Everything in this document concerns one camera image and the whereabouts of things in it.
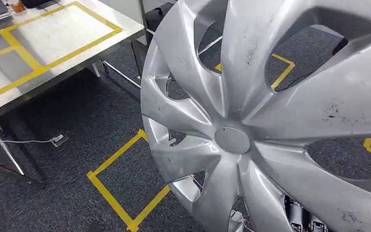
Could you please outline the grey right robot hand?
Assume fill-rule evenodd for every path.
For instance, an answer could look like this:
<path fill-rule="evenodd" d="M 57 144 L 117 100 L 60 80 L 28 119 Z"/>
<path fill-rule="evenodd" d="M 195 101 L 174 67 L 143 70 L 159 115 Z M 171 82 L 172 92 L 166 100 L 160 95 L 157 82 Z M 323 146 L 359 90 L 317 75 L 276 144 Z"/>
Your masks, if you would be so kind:
<path fill-rule="evenodd" d="M 289 196 L 285 196 L 285 212 L 295 232 L 329 232 L 327 225 L 303 208 Z"/>

